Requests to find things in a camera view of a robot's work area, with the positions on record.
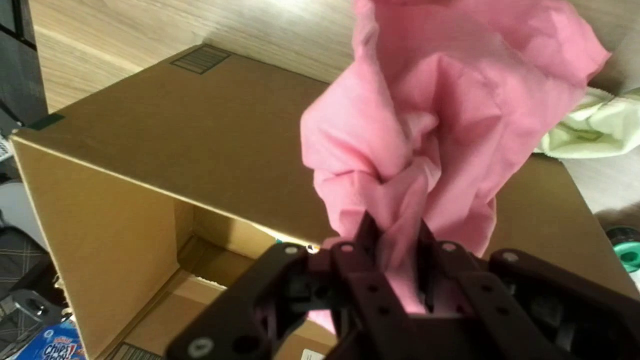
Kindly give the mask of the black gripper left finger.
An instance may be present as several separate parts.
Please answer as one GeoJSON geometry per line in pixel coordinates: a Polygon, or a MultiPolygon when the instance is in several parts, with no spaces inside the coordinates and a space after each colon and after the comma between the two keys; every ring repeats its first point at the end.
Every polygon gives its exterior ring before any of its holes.
{"type": "Polygon", "coordinates": [[[332,360],[412,360],[409,318],[386,276],[376,269],[380,230],[371,215],[353,241],[332,247],[345,307],[336,316],[332,360]]]}

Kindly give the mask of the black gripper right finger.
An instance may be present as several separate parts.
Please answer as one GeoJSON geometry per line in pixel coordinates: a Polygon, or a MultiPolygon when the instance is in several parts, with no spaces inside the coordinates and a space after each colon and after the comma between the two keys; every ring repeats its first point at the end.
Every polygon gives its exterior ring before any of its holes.
{"type": "Polygon", "coordinates": [[[565,360],[483,260],[450,241],[419,233],[419,290],[450,360],[565,360]]]}

